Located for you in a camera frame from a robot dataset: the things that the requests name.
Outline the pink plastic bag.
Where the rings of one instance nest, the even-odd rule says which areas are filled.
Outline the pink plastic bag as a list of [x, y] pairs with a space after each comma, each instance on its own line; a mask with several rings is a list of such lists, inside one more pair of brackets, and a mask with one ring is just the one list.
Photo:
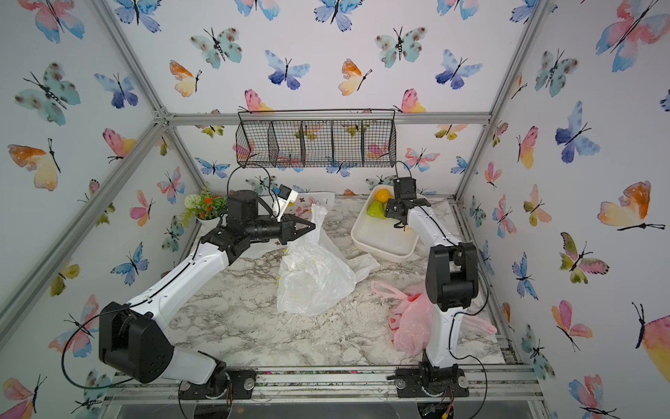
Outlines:
[[384, 299], [398, 300], [387, 323], [394, 349], [413, 358], [420, 355], [429, 345], [434, 319], [434, 305], [427, 296], [425, 284], [412, 284], [401, 291], [387, 282], [374, 280], [371, 290]]

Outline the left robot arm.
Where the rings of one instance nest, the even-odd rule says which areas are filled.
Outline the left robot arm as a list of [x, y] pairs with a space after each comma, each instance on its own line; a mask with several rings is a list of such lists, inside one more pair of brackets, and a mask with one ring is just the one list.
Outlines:
[[225, 363], [176, 347], [165, 332], [181, 307], [253, 244], [288, 244], [315, 230], [314, 223], [287, 213], [297, 199], [298, 192], [282, 185], [262, 215], [266, 203], [253, 190], [228, 197], [226, 214], [183, 262], [126, 304], [112, 302], [102, 310], [99, 360], [143, 384], [175, 380], [222, 394], [230, 382]]

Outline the green pear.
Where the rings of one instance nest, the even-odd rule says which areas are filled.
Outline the green pear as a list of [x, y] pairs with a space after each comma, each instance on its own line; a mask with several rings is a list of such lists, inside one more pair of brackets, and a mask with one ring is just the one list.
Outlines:
[[371, 202], [371, 204], [368, 205], [366, 209], [366, 214], [370, 218], [385, 219], [386, 205], [380, 201], [373, 200], [373, 202]]

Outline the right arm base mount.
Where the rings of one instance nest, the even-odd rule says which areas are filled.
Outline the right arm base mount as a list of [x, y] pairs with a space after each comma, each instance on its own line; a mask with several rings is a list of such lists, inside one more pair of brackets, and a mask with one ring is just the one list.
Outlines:
[[439, 397], [451, 400], [469, 396], [469, 382], [458, 364], [435, 367], [422, 361], [416, 368], [396, 368], [387, 380], [399, 398]]

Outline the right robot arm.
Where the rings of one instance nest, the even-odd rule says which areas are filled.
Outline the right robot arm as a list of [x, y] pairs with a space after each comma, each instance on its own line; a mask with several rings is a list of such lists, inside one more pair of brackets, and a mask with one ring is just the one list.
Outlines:
[[448, 230], [429, 201], [417, 194], [412, 176], [394, 180], [394, 197], [385, 216], [396, 227], [409, 227], [429, 248], [425, 286], [434, 307], [432, 335], [426, 358], [433, 368], [447, 368], [460, 360], [455, 355], [462, 318], [479, 294], [476, 246], [464, 243]]

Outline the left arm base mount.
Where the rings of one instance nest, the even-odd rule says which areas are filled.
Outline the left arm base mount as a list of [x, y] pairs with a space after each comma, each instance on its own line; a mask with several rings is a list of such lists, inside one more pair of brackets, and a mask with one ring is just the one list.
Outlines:
[[178, 396], [186, 401], [250, 400], [257, 378], [254, 369], [218, 368], [204, 384], [183, 383]]

